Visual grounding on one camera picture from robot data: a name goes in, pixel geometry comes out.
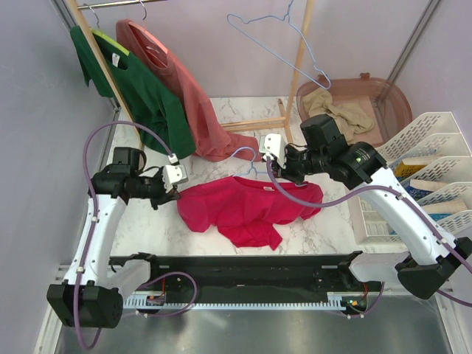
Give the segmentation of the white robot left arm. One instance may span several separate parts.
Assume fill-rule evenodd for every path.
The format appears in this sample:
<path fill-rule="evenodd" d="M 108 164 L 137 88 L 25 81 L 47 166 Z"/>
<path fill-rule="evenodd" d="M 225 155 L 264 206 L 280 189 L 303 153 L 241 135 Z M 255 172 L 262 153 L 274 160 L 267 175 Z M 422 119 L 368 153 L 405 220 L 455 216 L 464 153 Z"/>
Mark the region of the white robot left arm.
<path fill-rule="evenodd" d="M 132 147 L 114 149 L 112 162 L 91 179 L 86 222 L 63 280 L 51 284 L 46 299 L 67 327 L 115 328 L 125 300 L 140 286 L 159 287 L 162 273 L 151 256 L 133 254 L 117 270 L 110 264 L 117 227 L 131 199 L 148 200 L 153 209 L 179 198 L 188 180 L 176 154 L 154 176 L 144 176 L 146 155 Z"/>

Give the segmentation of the magenta t shirt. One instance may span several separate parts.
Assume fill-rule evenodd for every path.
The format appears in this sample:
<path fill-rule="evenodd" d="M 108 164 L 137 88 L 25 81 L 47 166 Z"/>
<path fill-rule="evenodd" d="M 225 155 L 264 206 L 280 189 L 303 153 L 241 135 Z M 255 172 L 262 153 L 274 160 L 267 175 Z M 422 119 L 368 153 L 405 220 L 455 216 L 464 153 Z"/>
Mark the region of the magenta t shirt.
<path fill-rule="evenodd" d="M 238 248 L 268 246 L 273 250 L 282 242 L 275 224 L 307 220 L 321 211 L 289 200 L 271 182 L 238 176 L 182 191 L 177 210 L 192 232 L 214 226 Z"/>

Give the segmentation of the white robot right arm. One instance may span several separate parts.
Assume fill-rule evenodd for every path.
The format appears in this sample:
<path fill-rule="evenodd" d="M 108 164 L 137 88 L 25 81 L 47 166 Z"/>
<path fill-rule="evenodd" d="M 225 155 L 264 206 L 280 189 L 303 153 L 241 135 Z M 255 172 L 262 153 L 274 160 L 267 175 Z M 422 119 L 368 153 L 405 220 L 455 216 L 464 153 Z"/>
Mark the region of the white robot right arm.
<path fill-rule="evenodd" d="M 455 238 L 442 228 L 405 191 L 386 160 L 370 144 L 347 143 L 332 117 L 317 115 L 301 123 L 303 146 L 287 143 L 277 133 L 260 140 L 259 151 L 275 188 L 304 207 L 334 207 L 357 195 L 374 207 L 393 228 L 407 250 L 404 253 L 358 253 L 338 271 L 339 285 L 355 290 L 363 282 L 398 282 L 419 299 L 441 294 L 441 287 L 464 266 L 471 269 L 471 239 Z M 327 203 L 303 201 L 278 181 L 301 184 L 306 176 L 326 173 L 349 192 Z"/>

